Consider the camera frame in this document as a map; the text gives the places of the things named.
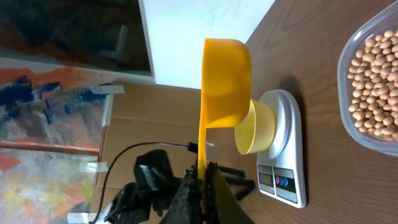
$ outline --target clear plastic bin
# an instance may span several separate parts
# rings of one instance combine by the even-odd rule
[[[340,102],[340,114],[344,127],[355,141],[365,147],[386,153],[391,156],[398,156],[398,142],[379,139],[368,133],[361,133],[354,126],[352,112],[348,107],[352,104],[353,91],[355,87],[351,85],[352,80],[347,78],[348,68],[351,66],[351,60],[355,58],[357,50],[365,48],[365,40],[385,31],[398,29],[398,2],[392,3],[385,10],[381,11],[370,21],[359,28],[345,45],[340,55],[337,68],[338,93]]]

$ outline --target wooden table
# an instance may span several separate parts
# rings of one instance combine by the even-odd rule
[[[398,223],[398,158],[357,143],[341,122],[337,64],[351,35],[393,1],[279,0],[251,36],[252,98],[288,90],[302,114],[307,206],[257,192],[243,209],[256,223]],[[211,129],[211,157],[256,177],[256,155],[241,156],[233,130]]]

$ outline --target digital scale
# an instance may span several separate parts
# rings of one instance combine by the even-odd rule
[[[303,171],[303,142],[299,106],[285,90],[264,93],[259,102],[275,116],[275,137],[270,147],[257,153],[260,192],[296,208],[307,204]]]

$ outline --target orange scoop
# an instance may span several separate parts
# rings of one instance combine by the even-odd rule
[[[205,39],[201,73],[198,177],[205,179],[206,129],[237,126],[248,114],[251,61],[238,40]]]

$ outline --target cardboard box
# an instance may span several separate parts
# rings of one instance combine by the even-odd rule
[[[99,161],[109,166],[115,156],[126,147],[140,142],[162,141],[177,144],[198,142],[200,91],[167,86],[123,85],[125,94],[114,96],[111,123],[104,132]],[[165,149],[174,176],[183,177],[185,169],[194,165],[196,154],[180,147],[139,146],[123,154],[115,163],[106,184],[103,209],[127,183],[134,182],[134,163],[137,156],[153,149]],[[106,173],[100,172],[95,183],[91,212],[97,212]],[[150,220],[161,220],[151,210]]]

